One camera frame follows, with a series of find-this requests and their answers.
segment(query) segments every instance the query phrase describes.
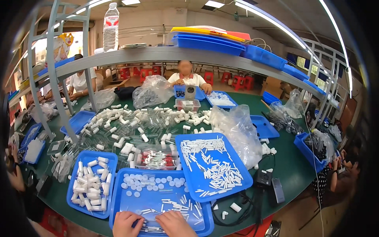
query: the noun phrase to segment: gray device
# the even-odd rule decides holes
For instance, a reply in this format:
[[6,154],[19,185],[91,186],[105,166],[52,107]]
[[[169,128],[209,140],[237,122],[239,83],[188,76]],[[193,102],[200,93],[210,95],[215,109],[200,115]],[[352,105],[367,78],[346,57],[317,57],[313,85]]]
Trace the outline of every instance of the gray device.
[[186,90],[184,93],[185,100],[194,100],[196,95],[196,86],[188,86],[186,85]]

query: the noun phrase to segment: clear plastic container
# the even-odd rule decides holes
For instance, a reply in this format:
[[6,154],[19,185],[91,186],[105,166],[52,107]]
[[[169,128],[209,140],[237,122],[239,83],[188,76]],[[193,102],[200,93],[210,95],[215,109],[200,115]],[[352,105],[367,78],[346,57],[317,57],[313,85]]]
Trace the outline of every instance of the clear plastic container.
[[133,160],[139,169],[174,170],[180,163],[175,145],[142,144],[136,146],[136,149]]
[[55,155],[57,153],[61,153],[65,147],[66,141],[53,141],[50,143],[49,149],[46,152],[46,155]]
[[120,13],[117,10],[117,3],[110,3],[109,9],[106,11],[104,16],[104,52],[117,50],[119,18]]
[[185,99],[175,99],[175,107],[178,111],[184,110],[197,112],[201,107],[200,101],[197,99],[194,100],[185,100]]

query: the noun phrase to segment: metal shelf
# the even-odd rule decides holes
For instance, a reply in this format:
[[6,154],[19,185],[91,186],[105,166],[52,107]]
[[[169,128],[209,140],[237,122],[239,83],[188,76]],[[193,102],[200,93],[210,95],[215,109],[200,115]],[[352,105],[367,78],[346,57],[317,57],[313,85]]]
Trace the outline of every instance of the metal shelf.
[[143,47],[136,49],[122,49],[93,56],[84,57],[56,68],[59,80],[67,78],[75,72],[95,66],[106,66],[135,62],[168,62],[189,60],[193,63],[236,68],[242,71],[256,72],[288,82],[312,93],[320,100],[324,95],[301,80],[272,67],[254,62],[247,58],[217,53],[207,50],[186,49],[179,47]]

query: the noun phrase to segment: white wire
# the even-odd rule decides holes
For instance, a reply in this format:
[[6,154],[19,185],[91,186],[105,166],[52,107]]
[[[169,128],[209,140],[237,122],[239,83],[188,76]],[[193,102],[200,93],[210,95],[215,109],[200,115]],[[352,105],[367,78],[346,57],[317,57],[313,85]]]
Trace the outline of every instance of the white wire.
[[317,179],[317,196],[318,196],[318,204],[319,204],[319,207],[320,207],[320,218],[321,218],[321,227],[323,229],[323,237],[324,237],[324,222],[323,222],[323,214],[322,214],[322,211],[321,211],[321,202],[320,202],[320,188],[319,188],[319,181],[318,181],[318,176],[317,176],[317,171],[316,171],[316,159],[315,159],[315,152],[313,150],[313,142],[312,142],[312,136],[310,135],[310,130],[309,130],[309,127],[307,125],[307,117],[305,115],[305,111],[304,111],[304,107],[303,107],[303,103],[301,102],[301,108],[303,109],[303,114],[304,114],[304,119],[305,119],[305,125],[307,126],[307,129],[308,129],[308,133],[309,133],[309,139],[310,139],[310,143],[312,145],[312,154],[313,154],[313,163],[315,165],[315,172],[316,172],[316,179]]

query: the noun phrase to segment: ceiling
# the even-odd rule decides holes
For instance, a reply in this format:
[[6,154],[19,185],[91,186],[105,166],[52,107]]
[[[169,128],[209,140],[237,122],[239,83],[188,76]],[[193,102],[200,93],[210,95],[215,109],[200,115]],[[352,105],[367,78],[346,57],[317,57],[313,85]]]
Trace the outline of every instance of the ceiling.
[[[123,14],[166,8],[187,8],[189,11],[212,14],[223,18],[228,18],[230,20],[234,20],[233,14],[236,11],[238,11],[239,15],[246,14],[245,9],[236,7],[234,3],[222,6],[220,8],[221,11],[209,11],[201,9],[207,1],[208,0],[140,0],[141,3],[130,5],[136,6],[136,8],[123,7],[118,8],[118,10],[121,14]],[[225,2],[226,4],[232,2],[232,0],[215,1],[222,3]],[[65,2],[84,4],[87,2],[87,0],[65,0]],[[121,4],[121,0],[113,0],[113,2],[118,2]],[[257,3],[255,6],[271,14],[299,35],[309,35],[309,38],[314,39],[313,35],[310,32],[311,30],[317,37],[339,42],[337,33],[331,23],[331,20],[329,19],[324,8],[318,0],[255,0],[255,2]],[[110,2],[103,3],[101,5],[93,7],[91,9],[91,20],[103,19],[104,14],[108,9],[109,3]],[[40,14],[45,13],[44,18],[47,19],[49,17],[50,11],[51,8],[44,7],[43,9],[40,9]],[[337,14],[335,14],[332,9],[331,12],[335,17],[337,24],[339,25],[345,44],[347,47],[351,46],[351,43],[347,39],[347,33],[344,31],[344,27],[342,26],[341,21],[337,19]],[[248,12],[248,15],[254,17],[240,18],[239,22],[248,25],[253,29],[268,34],[273,39],[283,43],[286,46],[298,47],[292,38],[290,38],[287,34],[276,28],[268,21],[259,16],[255,16],[251,12]]]

